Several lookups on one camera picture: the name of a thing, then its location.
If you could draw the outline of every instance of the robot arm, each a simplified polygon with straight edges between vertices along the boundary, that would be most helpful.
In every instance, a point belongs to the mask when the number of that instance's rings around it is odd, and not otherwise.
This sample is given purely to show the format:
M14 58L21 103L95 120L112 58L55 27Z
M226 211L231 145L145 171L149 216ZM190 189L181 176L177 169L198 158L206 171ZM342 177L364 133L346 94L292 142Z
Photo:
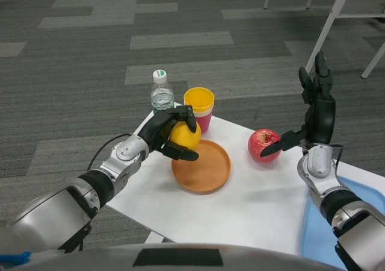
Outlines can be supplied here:
M9 227L0 229L0 251L73 251L90 233L92 218L126 186L151 152L159 151L175 160L198 159L197 153L168 140L177 121L185 121L191 131L196 131L190 106L159 111L138 135L115 145L99 167L34 199Z
M309 188L312 201L331 225L337 237L336 252L348 270L377 270L385 265L385 217L372 205L363 202L336 174L333 135L336 103L330 94L331 71L322 52L315 61L313 81L300 69L304 89L302 97L310 107L301 131L289 131L279 142L265 148L266 156L280 149L286 151L305 139L298 173Z
M298 173L313 203L337 237L336 252L348 270L379 270L385 263L385 217L362 201L336 175L333 148L316 145L304 152Z

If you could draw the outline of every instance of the apple stem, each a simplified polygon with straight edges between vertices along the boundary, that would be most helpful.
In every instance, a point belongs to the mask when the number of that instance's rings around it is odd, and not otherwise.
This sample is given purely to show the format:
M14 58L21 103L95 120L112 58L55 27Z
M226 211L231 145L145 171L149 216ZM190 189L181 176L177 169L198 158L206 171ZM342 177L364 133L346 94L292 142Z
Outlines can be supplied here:
M262 134L262 141L265 143L268 140L268 135L267 134Z

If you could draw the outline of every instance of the floor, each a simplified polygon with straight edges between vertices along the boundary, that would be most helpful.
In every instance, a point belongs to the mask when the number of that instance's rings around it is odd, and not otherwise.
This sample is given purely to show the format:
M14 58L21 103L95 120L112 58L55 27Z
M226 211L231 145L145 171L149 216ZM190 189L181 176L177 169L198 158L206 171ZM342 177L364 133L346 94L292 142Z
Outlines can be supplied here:
M334 0L308 11L306 1L271 0L273 10L262 10L263 0L0 0L0 226L83 173L103 142L134 131L151 110L158 68L179 102L204 86L217 96L218 117L298 130L306 110L298 68ZM346 11L384 6L348 0ZM368 79L360 74L384 41L385 24L341 19L323 48L337 100L333 143L345 146L344 162L379 175L385 59ZM84 249L142 243L149 232L105 207Z

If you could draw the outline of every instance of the white bottle cap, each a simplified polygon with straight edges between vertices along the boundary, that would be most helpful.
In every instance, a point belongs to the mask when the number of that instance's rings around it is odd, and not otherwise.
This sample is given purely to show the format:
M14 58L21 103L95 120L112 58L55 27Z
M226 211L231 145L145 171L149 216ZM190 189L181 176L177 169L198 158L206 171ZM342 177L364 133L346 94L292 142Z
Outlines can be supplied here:
M154 79L154 83L162 84L167 81L166 71L162 69L158 69L154 71L154 73L152 74L152 77Z

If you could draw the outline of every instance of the blue tray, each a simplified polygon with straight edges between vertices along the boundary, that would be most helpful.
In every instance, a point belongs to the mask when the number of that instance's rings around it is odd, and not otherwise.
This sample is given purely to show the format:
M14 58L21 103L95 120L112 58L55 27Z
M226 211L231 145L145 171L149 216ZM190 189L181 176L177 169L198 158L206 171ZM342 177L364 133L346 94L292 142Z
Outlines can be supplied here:
M383 214L385 213L385 197L379 191L350 179L341 177L339 179L358 197L372 204ZM336 243L337 238L334 236L331 226L323 218L309 197L307 199L301 239L301 255L305 258L346 270L345 265L334 251Z

